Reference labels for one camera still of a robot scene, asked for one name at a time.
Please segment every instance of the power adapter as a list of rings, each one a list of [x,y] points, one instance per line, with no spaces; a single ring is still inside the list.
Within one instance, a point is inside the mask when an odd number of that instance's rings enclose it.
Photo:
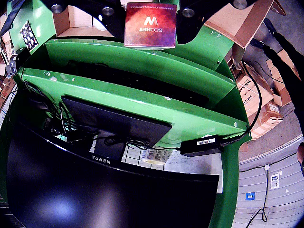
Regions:
[[[180,144],[180,154],[187,157],[221,153],[221,138],[218,135],[183,141]]]

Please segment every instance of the corrugated metal wall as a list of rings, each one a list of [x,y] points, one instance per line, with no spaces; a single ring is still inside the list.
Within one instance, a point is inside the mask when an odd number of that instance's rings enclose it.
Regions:
[[[264,222],[260,212],[252,221],[251,228],[293,228],[304,215],[304,178],[297,155],[292,155],[270,166],[268,194]],[[282,172],[279,188],[270,188],[271,175]],[[245,201],[246,192],[255,192],[255,200]],[[255,212],[263,207],[266,193],[266,174],[256,168],[239,174],[237,207],[233,228],[245,228]]]

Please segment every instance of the floor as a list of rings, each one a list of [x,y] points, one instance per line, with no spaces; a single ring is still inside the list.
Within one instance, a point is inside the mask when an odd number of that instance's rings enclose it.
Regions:
[[[270,10],[267,18],[272,21],[277,32],[285,36],[297,51],[304,55],[304,2],[302,0],[279,0],[279,2],[284,8],[286,16],[279,15]],[[262,24],[257,31],[255,38],[263,41],[276,52],[282,50],[282,47],[269,33],[264,24]],[[245,62],[250,60],[259,62],[263,69],[270,75],[270,70],[266,64],[267,59],[262,50],[250,45],[244,54]],[[256,63],[252,63],[252,65],[256,71],[266,79],[270,87],[273,87],[273,80],[261,70],[259,65]],[[248,151],[239,153],[240,161],[277,148],[301,134],[299,122],[294,114],[293,104],[289,103],[284,107],[280,107],[280,112],[283,116],[283,121],[261,138],[250,141],[248,143]]]

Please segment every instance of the cardboard box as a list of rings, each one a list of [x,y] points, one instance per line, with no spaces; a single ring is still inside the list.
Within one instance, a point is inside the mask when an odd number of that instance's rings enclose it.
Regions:
[[[236,9],[230,3],[215,13],[206,26],[246,48],[261,26],[273,0],[259,0],[246,9]]]
[[[274,102],[278,105],[283,107],[284,105],[291,102],[290,95],[287,91],[287,89],[284,87],[280,91],[277,91],[275,88],[273,89],[273,96],[274,96]]]
[[[290,57],[288,56],[287,52],[285,50],[282,50],[278,53],[278,55],[281,57],[281,59],[287,63],[287,65],[292,69],[292,71],[295,73],[295,75],[299,78],[299,73],[297,69],[295,68],[293,62],[291,61]],[[270,71],[271,75],[274,79],[277,79],[278,81],[284,82],[279,70],[273,65],[272,61],[269,59],[266,61]],[[285,87],[284,83],[280,83],[278,81],[274,80],[275,88],[274,91],[274,101],[279,106],[284,106],[287,103],[291,102],[290,95]]]
[[[1,17],[0,17],[0,30],[2,29],[4,23],[6,21],[6,13],[3,14]],[[11,41],[10,39],[10,32],[7,31],[3,36],[2,36],[2,40],[3,40],[3,43],[6,43],[6,42],[9,42]]]
[[[53,14],[53,20],[57,37],[112,37],[107,30],[100,31],[93,27],[92,16],[74,6],[68,6],[60,14]]]
[[[238,151],[239,152],[248,152],[248,142],[243,143]]]
[[[262,94],[262,106],[266,105],[274,97],[272,91],[267,84],[266,80],[261,77],[253,68],[246,65],[247,70],[254,78]],[[254,82],[250,77],[245,73],[244,68],[242,70],[233,69],[232,74],[237,83],[238,91],[243,100],[243,104],[247,113],[247,116],[252,115],[258,111],[259,107],[259,95]]]
[[[11,41],[6,42],[6,43],[4,44],[4,47],[5,47],[6,57],[8,58],[8,61],[9,61],[10,58],[12,57],[12,55],[13,55]]]
[[[8,95],[10,94],[10,92],[12,91],[12,89],[14,88],[14,86],[16,85],[16,82],[12,78],[5,78],[3,81],[3,85],[4,85],[4,88],[1,91],[0,96],[2,98],[6,99],[8,97]]]
[[[257,113],[254,113],[248,117],[250,124],[253,122],[256,114]],[[259,137],[263,136],[272,130],[275,126],[277,126],[280,122],[282,122],[282,120],[283,118],[280,115],[278,106],[274,102],[267,103],[262,107],[260,115],[258,116],[255,125],[251,129],[252,140],[256,140]]]

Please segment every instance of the book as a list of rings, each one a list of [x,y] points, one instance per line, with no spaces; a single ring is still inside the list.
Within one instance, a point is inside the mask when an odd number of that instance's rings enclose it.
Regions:
[[[176,5],[127,3],[124,46],[162,50],[175,48]]]

